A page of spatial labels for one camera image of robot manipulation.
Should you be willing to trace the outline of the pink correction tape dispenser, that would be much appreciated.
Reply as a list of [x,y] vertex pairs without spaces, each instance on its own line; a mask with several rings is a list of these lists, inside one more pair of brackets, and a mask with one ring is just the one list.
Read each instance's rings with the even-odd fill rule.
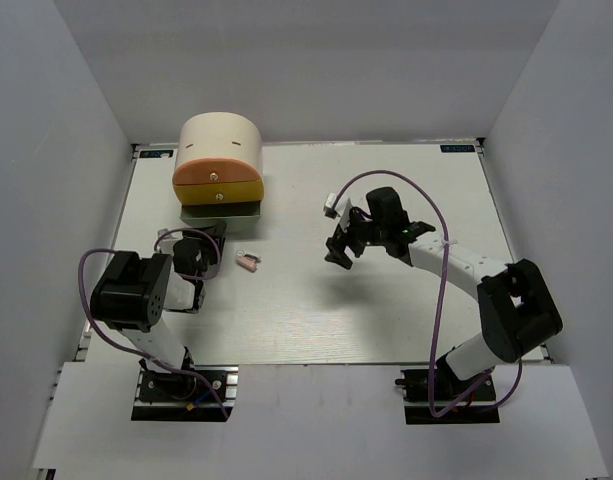
[[261,257],[245,252],[244,250],[237,250],[235,254],[235,262],[237,265],[249,272],[256,272],[259,264],[261,263]]

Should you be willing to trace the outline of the cream round drawer organizer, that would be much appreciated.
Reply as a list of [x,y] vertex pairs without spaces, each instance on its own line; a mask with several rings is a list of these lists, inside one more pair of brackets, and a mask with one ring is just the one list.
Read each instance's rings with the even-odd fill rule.
[[230,233],[253,228],[265,195],[256,125],[229,112],[188,119],[180,132],[172,186],[185,225],[208,227],[223,221]]

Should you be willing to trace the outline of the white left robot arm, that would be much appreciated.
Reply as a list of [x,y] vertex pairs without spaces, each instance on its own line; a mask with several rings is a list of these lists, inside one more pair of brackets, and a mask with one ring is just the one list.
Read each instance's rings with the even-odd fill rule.
[[147,369],[165,372],[163,387],[185,399],[197,387],[189,349],[172,333],[165,312],[195,314],[204,303],[206,283],[221,269],[226,223],[162,229],[154,253],[142,257],[118,250],[87,298],[87,313],[119,332],[131,345],[110,343],[140,357]]

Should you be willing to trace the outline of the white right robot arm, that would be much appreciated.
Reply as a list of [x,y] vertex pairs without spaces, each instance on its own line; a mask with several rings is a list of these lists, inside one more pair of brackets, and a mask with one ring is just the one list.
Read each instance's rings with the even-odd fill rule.
[[397,192],[382,187],[368,193],[369,209],[330,194],[324,204],[337,226],[326,241],[325,257],[344,269],[370,246],[382,247],[402,263],[430,272],[473,298],[479,309],[480,333],[436,361],[437,384],[447,397],[470,391],[480,374],[515,363],[563,328],[545,280],[527,259],[505,263],[448,243],[436,228],[412,221]]

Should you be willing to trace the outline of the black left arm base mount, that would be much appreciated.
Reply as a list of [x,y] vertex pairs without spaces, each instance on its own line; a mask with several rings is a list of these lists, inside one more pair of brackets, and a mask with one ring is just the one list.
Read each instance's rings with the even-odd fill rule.
[[[227,414],[234,408],[239,369],[213,366],[194,369],[217,393]],[[141,370],[131,413],[132,421],[225,422],[219,403],[200,380],[165,372]]]

